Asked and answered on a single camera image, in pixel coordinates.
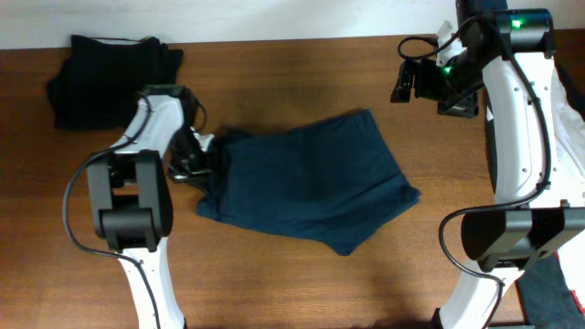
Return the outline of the navy blue shorts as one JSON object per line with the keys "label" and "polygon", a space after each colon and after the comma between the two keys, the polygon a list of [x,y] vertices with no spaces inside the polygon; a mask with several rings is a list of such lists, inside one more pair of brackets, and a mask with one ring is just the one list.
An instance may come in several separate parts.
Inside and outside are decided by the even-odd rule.
{"label": "navy blue shorts", "polygon": [[318,241],[341,256],[420,199],[369,110],[282,133],[230,129],[208,153],[215,167],[199,216]]}

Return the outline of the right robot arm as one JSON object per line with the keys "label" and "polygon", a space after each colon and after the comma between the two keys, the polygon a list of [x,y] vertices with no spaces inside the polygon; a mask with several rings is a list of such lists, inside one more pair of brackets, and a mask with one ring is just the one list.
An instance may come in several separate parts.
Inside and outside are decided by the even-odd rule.
{"label": "right robot arm", "polygon": [[472,118],[485,90],[494,126],[490,206],[457,211],[467,260],[435,328],[485,328],[508,287],[584,229],[580,192],[562,181],[552,108],[555,36],[547,9],[460,0],[457,20],[404,55],[391,99],[436,101],[440,115]]}

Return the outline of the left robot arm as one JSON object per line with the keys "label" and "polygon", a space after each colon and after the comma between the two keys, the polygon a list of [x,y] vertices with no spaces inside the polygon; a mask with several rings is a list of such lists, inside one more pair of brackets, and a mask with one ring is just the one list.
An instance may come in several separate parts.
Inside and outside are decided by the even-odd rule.
{"label": "left robot arm", "polygon": [[187,87],[146,87],[124,135],[87,168],[94,231],[122,265],[142,328],[187,326],[168,265],[168,185],[208,187],[207,145],[194,127],[201,108]]}

